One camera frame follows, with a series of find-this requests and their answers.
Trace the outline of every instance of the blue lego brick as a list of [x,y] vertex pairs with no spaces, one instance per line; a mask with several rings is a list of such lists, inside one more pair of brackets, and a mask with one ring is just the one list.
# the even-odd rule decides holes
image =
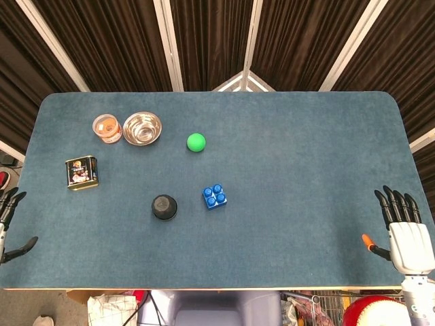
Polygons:
[[216,184],[213,187],[208,187],[203,190],[203,196],[207,208],[215,209],[219,206],[226,205],[226,195],[221,185]]

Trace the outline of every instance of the orange fingertip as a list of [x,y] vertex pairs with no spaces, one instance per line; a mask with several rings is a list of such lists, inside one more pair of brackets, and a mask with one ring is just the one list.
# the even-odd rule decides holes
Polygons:
[[364,244],[366,245],[366,247],[369,251],[370,251],[371,247],[376,245],[367,234],[362,235],[362,240],[364,241]]

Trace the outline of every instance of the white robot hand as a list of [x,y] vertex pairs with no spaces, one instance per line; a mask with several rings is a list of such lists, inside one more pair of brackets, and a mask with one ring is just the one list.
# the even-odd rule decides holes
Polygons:
[[389,234],[390,250],[379,248],[366,234],[362,238],[369,251],[391,260],[405,275],[402,282],[406,306],[413,326],[435,325],[435,284],[427,275],[435,269],[435,257],[426,225],[421,223],[415,200],[386,185],[388,199],[378,190],[375,195]]

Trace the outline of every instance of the robot finger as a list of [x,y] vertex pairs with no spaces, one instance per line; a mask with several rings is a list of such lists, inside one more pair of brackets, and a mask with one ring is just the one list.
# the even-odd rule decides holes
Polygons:
[[389,230],[389,224],[396,222],[396,220],[393,218],[392,210],[389,207],[389,202],[379,190],[375,190],[375,196],[378,198],[379,204],[382,208],[382,216],[385,222],[385,227],[387,230]]
[[411,195],[409,194],[405,194],[405,199],[412,210],[412,215],[411,215],[412,221],[415,223],[421,223],[419,207],[417,206],[417,203],[415,202],[414,198],[412,198]]
[[413,220],[411,218],[411,209],[409,208],[408,202],[406,201],[405,197],[397,190],[394,190],[393,193],[394,197],[399,200],[400,210],[402,211],[405,220],[407,222],[412,222]]
[[400,210],[400,205],[398,199],[394,196],[393,191],[388,188],[386,185],[383,186],[383,191],[387,194],[389,205],[393,209],[393,214],[396,216],[397,222],[403,222],[405,218],[403,217],[403,213]]

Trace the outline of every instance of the colorful tin can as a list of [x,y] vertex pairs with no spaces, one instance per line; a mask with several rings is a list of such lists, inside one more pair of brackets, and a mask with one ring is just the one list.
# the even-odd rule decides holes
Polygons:
[[88,155],[65,162],[67,165],[67,187],[71,190],[85,189],[98,185],[97,159]]

